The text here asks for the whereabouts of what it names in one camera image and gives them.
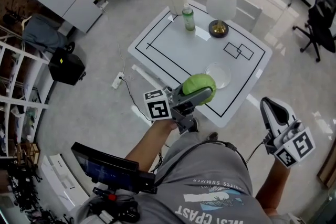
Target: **white chair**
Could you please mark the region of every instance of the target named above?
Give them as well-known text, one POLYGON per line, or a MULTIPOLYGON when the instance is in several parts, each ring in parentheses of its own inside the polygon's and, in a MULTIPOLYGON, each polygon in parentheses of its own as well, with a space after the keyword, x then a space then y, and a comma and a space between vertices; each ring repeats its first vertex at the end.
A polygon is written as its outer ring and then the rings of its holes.
POLYGON ((237 12, 232 21, 247 31, 252 32, 262 11, 262 8, 252 4, 248 0, 237 0, 237 12))

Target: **water bottle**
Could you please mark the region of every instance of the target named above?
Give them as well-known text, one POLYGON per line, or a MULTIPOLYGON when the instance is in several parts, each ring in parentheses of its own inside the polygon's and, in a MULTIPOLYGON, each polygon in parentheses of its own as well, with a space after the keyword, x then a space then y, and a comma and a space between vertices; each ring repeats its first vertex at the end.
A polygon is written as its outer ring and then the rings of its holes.
POLYGON ((185 3, 182 10, 185 29, 189 31, 195 30, 194 11, 188 3, 185 3))

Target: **black and white marker cube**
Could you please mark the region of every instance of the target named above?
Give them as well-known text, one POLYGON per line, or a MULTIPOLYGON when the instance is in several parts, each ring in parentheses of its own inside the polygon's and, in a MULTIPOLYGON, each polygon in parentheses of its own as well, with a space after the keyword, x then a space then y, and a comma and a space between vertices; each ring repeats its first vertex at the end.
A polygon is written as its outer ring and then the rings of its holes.
POLYGON ((309 128, 296 134, 291 140, 282 145, 274 156, 287 168, 292 167, 306 158, 315 149, 315 143, 309 128))
POLYGON ((154 90, 143 94, 147 115, 151 121, 171 119, 168 98, 163 90, 154 90))

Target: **table lamp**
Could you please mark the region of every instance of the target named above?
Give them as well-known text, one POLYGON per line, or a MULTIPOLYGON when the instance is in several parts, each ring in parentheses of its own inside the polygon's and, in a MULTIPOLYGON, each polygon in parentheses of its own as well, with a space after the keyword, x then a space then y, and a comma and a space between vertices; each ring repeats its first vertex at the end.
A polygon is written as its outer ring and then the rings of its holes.
POLYGON ((213 37, 223 38, 229 32, 229 26, 223 22, 236 16, 237 0, 207 0, 206 10, 217 20, 209 24, 209 33, 213 37))

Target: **black speaker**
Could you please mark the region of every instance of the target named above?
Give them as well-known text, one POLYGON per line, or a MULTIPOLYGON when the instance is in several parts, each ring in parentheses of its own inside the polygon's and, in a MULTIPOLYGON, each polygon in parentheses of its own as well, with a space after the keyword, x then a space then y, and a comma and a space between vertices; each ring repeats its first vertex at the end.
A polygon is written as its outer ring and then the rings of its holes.
POLYGON ((55 81, 75 85, 84 73, 85 66, 77 55, 57 48, 48 65, 55 81))

